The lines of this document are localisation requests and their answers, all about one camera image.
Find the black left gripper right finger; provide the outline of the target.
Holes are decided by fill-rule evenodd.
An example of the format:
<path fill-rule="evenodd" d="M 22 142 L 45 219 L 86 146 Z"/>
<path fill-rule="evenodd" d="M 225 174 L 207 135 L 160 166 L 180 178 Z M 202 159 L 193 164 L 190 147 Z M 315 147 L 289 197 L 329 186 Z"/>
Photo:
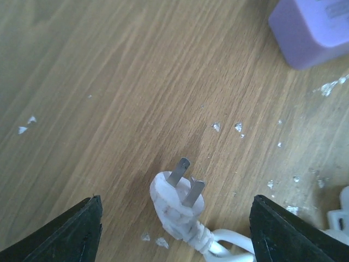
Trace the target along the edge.
<path fill-rule="evenodd" d="M 348 245 L 264 195 L 254 197 L 249 221 L 257 261 L 348 261 Z"/>

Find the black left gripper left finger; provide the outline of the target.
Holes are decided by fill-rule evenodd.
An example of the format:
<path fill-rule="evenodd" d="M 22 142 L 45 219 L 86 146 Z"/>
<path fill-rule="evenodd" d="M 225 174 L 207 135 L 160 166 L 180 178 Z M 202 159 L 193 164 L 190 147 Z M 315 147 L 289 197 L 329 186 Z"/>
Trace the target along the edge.
<path fill-rule="evenodd" d="M 85 198 L 1 251 L 1 261 L 95 261 L 102 232 L 99 195 Z"/>

